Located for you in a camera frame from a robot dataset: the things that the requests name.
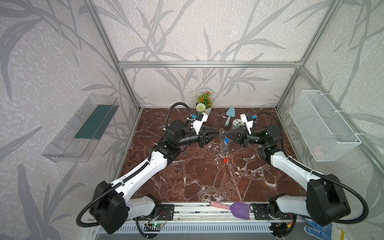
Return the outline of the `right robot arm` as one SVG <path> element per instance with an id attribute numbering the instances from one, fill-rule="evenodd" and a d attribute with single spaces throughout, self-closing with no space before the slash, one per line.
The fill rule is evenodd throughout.
<path id="1" fill-rule="evenodd" d="M 260 145 L 260 157 L 287 174 L 307 192 L 305 197 L 281 195 L 272 198 L 271 204 L 274 206 L 275 212 L 300 215 L 312 219 L 320 226 L 331 223 L 357 224 L 368 217 L 368 203 L 358 192 L 341 183 L 339 178 L 333 174 L 324 175 L 308 168 L 291 156 L 287 156 L 284 147 L 278 147 L 277 143 L 284 141 L 279 126 L 268 126 L 260 132 L 251 132 L 241 126 L 226 132 L 225 136 L 243 148 L 249 144 Z M 351 213 L 345 191 L 354 195 L 363 206 L 362 213 L 349 220 L 344 219 Z"/>

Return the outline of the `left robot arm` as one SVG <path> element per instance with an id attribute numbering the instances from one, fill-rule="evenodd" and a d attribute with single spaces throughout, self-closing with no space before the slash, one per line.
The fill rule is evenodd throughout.
<path id="1" fill-rule="evenodd" d="M 152 214 L 158 203 L 154 198 L 133 199 L 133 195 L 149 179 L 168 167 L 181 153 L 182 146 L 207 145 L 219 135 L 217 129 L 193 121 L 191 128 L 181 120 L 172 121 L 164 128 L 164 135 L 150 150 L 149 156 L 130 172 L 95 189 L 93 199 L 76 217 L 82 228 L 101 226 L 108 234 L 116 232 L 127 220 Z"/>

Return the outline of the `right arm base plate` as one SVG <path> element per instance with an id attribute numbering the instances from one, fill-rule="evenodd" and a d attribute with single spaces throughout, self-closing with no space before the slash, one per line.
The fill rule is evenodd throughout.
<path id="1" fill-rule="evenodd" d="M 264 220 L 264 221 L 272 221 L 272 220 L 281 220 L 281 221 L 290 221 L 293 219 L 291 215 L 284 213 L 278 216 L 272 216 L 268 211 L 269 204 L 250 204 L 251 215 L 254 216 L 255 220 Z"/>

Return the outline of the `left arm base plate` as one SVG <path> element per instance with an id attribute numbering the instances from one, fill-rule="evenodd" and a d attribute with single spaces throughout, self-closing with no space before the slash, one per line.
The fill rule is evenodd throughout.
<path id="1" fill-rule="evenodd" d="M 154 210 L 148 216 L 139 216 L 139 221 L 160 220 L 160 221 L 172 221 L 175 213 L 175 205 L 173 204 L 161 204 L 156 205 Z"/>

